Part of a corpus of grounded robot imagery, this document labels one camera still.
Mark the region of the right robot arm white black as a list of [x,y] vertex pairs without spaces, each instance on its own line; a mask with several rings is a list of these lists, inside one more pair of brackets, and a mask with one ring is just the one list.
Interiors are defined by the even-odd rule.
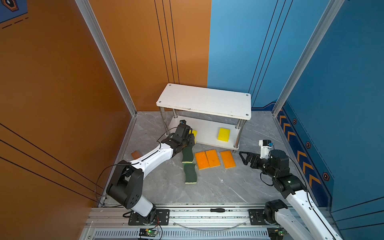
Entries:
[[270,150],[262,155],[251,152],[239,152],[244,165],[261,171],[261,175],[271,177],[274,187],[300,216],[299,223],[288,205],[282,200],[265,203],[264,221],[278,224],[295,240],[341,240],[342,237],[314,203],[304,181],[291,173],[291,158],[282,150]]

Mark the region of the yellow sponge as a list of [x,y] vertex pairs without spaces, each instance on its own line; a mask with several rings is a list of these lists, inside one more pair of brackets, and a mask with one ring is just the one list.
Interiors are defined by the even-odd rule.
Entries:
[[230,139],[231,130],[226,128],[219,128],[217,139],[222,142],[228,142]]
[[194,142],[196,144],[196,142],[197,142],[197,131],[196,130],[192,130],[192,134],[194,136]]

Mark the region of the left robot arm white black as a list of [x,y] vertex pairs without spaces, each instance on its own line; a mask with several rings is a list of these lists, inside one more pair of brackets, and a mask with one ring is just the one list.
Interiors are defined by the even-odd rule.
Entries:
[[181,120],[176,131],[159,143],[159,146],[131,162],[120,161],[112,174],[106,193],[124,208],[151,222],[156,206],[142,194],[145,177],[162,163],[172,159],[186,147],[195,145],[195,136],[186,120]]

